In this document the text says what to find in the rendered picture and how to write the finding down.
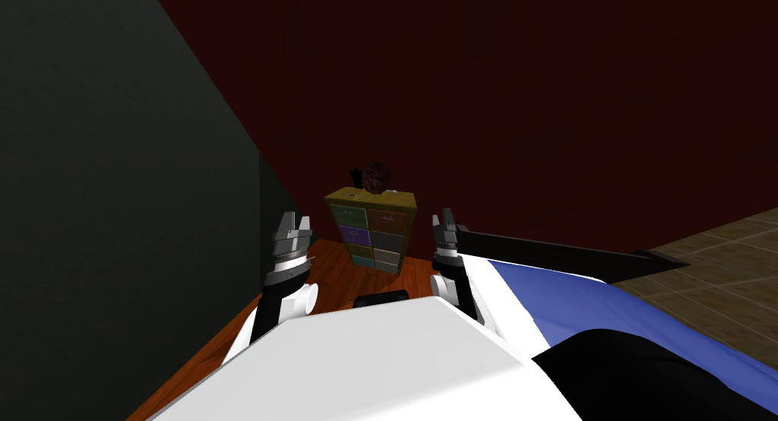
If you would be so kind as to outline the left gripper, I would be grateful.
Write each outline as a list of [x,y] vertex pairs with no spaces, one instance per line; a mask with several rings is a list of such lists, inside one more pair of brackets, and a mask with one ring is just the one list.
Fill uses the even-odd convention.
[[287,211],[280,221],[280,229],[274,234],[274,262],[289,261],[306,255],[311,245],[313,230],[310,217],[301,217],[296,229],[296,213]]

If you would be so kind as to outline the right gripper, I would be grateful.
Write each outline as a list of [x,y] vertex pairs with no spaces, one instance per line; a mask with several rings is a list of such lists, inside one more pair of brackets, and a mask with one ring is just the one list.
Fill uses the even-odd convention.
[[432,231],[436,247],[435,254],[443,257],[457,257],[456,222],[450,208],[445,208],[443,215],[445,226],[441,226],[438,215],[432,215]]

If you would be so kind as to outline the yellow chest of coloured drawers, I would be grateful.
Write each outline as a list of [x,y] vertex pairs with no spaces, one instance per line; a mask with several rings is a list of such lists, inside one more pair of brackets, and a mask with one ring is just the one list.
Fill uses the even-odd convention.
[[385,163],[369,163],[357,176],[359,188],[342,188],[324,200],[355,265],[399,274],[417,213],[415,196],[389,189]]

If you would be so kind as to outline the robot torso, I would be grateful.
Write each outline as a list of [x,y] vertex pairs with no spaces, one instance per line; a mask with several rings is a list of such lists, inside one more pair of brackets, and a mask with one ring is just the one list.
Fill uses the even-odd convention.
[[288,320],[150,421],[582,421],[519,349],[435,296]]

